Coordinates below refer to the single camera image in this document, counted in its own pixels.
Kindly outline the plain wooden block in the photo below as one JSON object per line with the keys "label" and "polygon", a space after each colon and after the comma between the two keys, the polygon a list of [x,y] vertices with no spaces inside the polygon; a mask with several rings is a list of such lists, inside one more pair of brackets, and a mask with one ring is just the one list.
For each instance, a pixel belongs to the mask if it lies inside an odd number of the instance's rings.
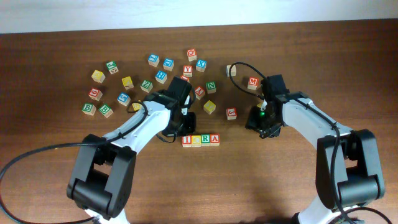
{"label": "plain wooden block", "polygon": [[230,77],[230,76],[232,76],[232,77],[236,76],[236,72],[237,72],[237,70],[236,70],[236,66],[235,66],[235,65],[227,65],[227,66],[226,66],[226,75],[227,75],[228,77]]}

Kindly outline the green J block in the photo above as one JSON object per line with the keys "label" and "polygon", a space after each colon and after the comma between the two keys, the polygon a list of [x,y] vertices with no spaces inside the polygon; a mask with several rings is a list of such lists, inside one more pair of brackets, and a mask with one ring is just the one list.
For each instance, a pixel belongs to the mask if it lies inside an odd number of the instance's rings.
{"label": "green J block", "polygon": [[108,71],[110,72],[110,74],[119,72],[115,61],[106,62],[106,67],[107,67]]}

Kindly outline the yellow block centre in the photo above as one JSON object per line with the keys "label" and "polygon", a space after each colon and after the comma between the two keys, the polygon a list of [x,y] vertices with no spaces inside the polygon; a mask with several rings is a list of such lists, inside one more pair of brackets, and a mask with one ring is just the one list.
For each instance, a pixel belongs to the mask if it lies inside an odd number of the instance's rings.
{"label": "yellow block centre", "polygon": [[216,105],[211,101],[208,100],[204,105],[203,105],[203,109],[206,113],[208,114],[212,114],[212,112],[214,112],[214,110],[216,109]]}

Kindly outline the red I block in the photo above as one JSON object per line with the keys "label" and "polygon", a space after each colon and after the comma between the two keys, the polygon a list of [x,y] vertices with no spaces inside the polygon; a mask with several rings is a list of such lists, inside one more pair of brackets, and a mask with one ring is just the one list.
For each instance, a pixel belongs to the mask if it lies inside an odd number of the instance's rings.
{"label": "red I block", "polygon": [[182,137],[182,146],[183,147],[192,147],[192,137],[191,137],[191,135]]}

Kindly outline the yellow block far left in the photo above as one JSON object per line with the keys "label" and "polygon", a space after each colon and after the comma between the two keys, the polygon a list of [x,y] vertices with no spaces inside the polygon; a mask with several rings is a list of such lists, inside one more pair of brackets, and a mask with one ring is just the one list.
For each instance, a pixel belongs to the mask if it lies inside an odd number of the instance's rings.
{"label": "yellow block far left", "polygon": [[92,75],[91,75],[92,79],[97,82],[97,83],[103,83],[104,79],[106,78],[104,73],[99,71],[99,70],[95,70]]}

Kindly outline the blue X block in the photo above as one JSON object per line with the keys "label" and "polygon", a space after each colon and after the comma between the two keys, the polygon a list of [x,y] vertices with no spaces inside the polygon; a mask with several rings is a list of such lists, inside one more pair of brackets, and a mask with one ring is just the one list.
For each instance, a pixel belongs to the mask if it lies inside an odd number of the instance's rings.
{"label": "blue X block", "polygon": [[206,69],[207,61],[198,59],[196,63],[196,70],[199,72],[204,72]]}

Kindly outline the blue D block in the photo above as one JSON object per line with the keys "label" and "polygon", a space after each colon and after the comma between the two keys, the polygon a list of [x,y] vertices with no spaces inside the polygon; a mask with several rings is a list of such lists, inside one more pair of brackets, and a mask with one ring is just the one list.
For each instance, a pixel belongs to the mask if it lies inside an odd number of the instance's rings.
{"label": "blue D block", "polygon": [[172,71],[174,67],[174,60],[170,58],[165,58],[163,62],[163,67],[165,70]]}

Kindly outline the green R block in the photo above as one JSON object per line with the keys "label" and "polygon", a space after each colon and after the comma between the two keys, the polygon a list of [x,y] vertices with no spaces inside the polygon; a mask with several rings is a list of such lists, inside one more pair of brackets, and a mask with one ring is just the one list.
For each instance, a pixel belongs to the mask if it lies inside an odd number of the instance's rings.
{"label": "green R block", "polygon": [[201,146],[202,147],[206,147],[206,146],[210,146],[210,145],[211,145],[210,135],[209,134],[202,134],[201,135]]}

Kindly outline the red C block top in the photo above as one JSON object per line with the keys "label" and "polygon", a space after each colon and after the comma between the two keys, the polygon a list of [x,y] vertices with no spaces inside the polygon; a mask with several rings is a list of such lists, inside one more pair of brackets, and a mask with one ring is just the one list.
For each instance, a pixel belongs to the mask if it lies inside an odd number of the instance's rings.
{"label": "red C block top", "polygon": [[188,49],[187,50],[187,58],[189,62],[192,62],[197,59],[197,51],[196,49]]}

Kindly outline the green b block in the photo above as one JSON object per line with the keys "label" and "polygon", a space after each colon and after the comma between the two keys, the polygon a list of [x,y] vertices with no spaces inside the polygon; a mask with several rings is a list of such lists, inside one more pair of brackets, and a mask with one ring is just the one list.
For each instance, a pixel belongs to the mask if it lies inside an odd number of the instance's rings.
{"label": "green b block", "polygon": [[93,116],[96,112],[96,107],[92,103],[85,103],[81,110],[84,112],[84,114]]}
{"label": "green b block", "polygon": [[98,110],[106,118],[113,114],[113,110],[107,104],[103,104]]}

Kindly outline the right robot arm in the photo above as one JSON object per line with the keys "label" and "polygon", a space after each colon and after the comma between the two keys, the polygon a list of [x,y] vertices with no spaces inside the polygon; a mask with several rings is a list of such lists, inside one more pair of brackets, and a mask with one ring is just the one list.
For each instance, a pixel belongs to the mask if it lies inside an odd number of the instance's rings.
{"label": "right robot arm", "polygon": [[369,203],[383,198],[385,181],[370,130],[355,131],[335,121],[301,91],[290,92],[282,75],[266,77],[261,89],[263,103],[251,108],[246,129],[265,139],[290,126],[317,152],[317,196],[292,223],[353,223],[349,213],[367,210]]}

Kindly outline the red 3 block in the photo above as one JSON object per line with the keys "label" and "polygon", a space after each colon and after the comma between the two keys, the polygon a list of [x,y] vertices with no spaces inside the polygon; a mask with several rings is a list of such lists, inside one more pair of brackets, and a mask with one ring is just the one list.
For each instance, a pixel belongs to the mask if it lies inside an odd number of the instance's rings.
{"label": "red 3 block", "polygon": [[227,120],[236,119],[237,118],[236,108],[227,108],[226,109],[226,117],[227,117]]}

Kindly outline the red A block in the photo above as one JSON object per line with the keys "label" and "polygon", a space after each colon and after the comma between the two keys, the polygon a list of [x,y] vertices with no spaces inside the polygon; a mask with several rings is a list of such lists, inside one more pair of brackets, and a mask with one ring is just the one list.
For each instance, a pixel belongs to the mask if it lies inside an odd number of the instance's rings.
{"label": "red A block", "polygon": [[210,135],[210,145],[211,146],[219,146],[220,145],[220,135],[219,134],[211,134]]}

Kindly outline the yellow C block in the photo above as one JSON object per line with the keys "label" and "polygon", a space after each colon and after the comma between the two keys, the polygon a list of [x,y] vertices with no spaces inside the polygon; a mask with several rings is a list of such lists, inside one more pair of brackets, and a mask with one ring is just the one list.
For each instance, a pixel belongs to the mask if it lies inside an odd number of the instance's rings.
{"label": "yellow C block", "polygon": [[192,147],[201,147],[201,135],[192,136]]}

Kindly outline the blue 5 block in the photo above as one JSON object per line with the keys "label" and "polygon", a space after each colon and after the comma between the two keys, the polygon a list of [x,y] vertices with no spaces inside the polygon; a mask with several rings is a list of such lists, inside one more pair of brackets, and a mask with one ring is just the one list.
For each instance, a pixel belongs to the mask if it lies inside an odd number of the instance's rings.
{"label": "blue 5 block", "polygon": [[126,93],[120,93],[120,95],[117,98],[117,101],[122,104],[123,106],[127,106],[129,102],[131,101],[131,98],[128,94]]}

